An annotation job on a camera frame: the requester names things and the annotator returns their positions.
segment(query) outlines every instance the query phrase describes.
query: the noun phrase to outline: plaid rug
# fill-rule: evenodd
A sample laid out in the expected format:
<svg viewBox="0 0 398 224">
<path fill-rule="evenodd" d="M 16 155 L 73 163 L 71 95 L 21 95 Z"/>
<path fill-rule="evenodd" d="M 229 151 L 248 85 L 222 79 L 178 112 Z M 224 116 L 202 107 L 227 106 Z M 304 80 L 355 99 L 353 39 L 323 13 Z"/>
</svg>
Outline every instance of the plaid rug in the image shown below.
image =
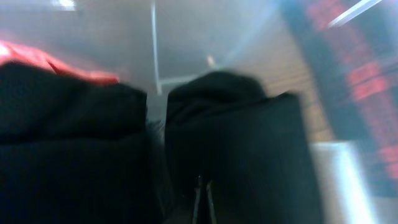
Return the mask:
<svg viewBox="0 0 398 224">
<path fill-rule="evenodd" d="M 357 2 L 285 0 L 282 11 L 334 135 L 358 140 L 374 195 L 398 196 L 398 31 L 390 25 L 398 5 L 384 0 L 340 27 L 328 26 Z"/>
</svg>

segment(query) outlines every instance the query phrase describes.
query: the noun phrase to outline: red fabric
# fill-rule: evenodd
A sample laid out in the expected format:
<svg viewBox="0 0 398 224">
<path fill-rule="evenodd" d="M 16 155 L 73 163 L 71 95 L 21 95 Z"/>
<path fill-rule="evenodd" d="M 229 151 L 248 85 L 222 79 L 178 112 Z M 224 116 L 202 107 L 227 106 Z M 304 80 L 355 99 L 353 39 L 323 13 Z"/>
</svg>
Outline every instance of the red fabric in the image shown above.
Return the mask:
<svg viewBox="0 0 398 224">
<path fill-rule="evenodd" d="M 22 62 L 39 68 L 95 85 L 110 85 L 119 83 L 117 75 L 101 71 L 85 71 L 67 65 L 65 62 L 33 47 L 13 44 L 0 40 L 0 66 L 8 62 Z"/>
</svg>

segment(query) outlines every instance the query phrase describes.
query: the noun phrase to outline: red and black plaid blanket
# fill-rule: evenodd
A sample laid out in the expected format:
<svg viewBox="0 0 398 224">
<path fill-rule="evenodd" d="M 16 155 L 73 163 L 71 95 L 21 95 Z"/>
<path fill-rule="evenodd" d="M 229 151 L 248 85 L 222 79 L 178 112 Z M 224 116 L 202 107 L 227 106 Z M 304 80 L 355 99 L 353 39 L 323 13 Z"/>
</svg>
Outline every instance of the red and black plaid blanket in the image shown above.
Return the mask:
<svg viewBox="0 0 398 224">
<path fill-rule="evenodd" d="M 340 27 L 328 26 L 357 2 L 285 0 L 282 8 L 336 138 L 358 142 L 373 193 L 393 196 L 398 195 L 398 2 L 383 0 Z"/>
</svg>

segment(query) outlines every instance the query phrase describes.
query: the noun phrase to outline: plaid fabric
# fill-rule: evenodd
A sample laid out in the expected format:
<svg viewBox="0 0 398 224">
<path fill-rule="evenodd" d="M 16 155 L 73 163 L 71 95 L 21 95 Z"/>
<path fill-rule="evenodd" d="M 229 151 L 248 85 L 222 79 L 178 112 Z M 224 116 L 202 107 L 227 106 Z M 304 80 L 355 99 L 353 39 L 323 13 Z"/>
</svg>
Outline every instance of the plaid fabric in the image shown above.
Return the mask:
<svg viewBox="0 0 398 224">
<path fill-rule="evenodd" d="M 329 22 L 355 3 L 343 0 L 287 1 L 284 12 L 297 42 L 313 67 L 318 86 L 328 89 L 321 91 L 321 99 L 335 136 L 373 142 L 373 145 L 369 143 L 360 150 L 374 192 L 378 195 L 396 195 L 398 98 L 395 98 L 394 92 L 398 84 L 398 60 L 394 51 L 386 50 L 392 48 L 389 46 L 392 42 L 386 41 L 389 40 L 388 29 L 371 31 L 363 26 L 363 20 L 382 17 L 382 6 L 364 12 L 341 27 L 328 27 Z M 386 25 L 381 20 L 371 26 Z M 335 95 L 341 95 L 338 92 L 346 93 L 343 94 L 346 99 L 336 101 Z M 335 113 L 346 116 L 337 117 Z"/>
</svg>

